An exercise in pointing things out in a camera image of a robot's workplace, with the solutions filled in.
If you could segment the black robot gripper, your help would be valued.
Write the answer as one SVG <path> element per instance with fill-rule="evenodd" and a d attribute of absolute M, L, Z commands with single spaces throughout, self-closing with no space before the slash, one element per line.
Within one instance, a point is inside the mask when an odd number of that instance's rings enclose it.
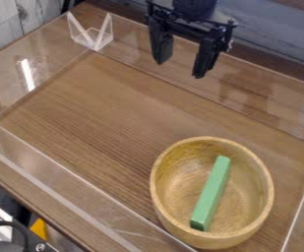
<path fill-rule="evenodd" d="M 192 75 L 213 69 L 220 51 L 232 48 L 236 20 L 217 10 L 219 0 L 147 0 L 152 54 L 164 64 L 173 56 L 173 35 L 201 40 Z"/>

